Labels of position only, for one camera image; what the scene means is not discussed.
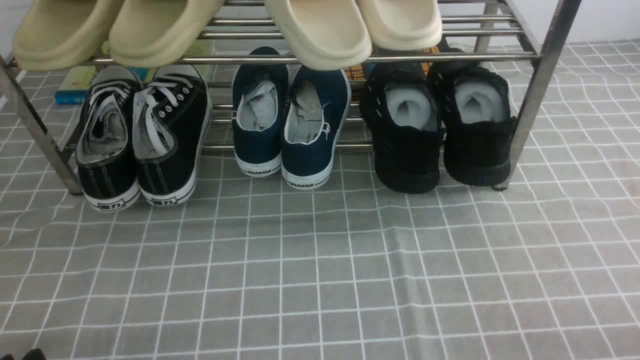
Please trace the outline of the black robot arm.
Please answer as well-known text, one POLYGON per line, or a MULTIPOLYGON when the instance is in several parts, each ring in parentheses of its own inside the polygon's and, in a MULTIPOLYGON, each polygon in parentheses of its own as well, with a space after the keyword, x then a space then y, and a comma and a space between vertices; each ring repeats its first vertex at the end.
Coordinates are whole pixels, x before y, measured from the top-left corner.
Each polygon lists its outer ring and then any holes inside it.
MULTIPOLYGON (((16 360, 16 358, 11 353, 7 353, 3 355, 0 360, 16 360)), ((47 360, 47 358, 40 348, 33 348, 29 350, 21 360, 47 360)))

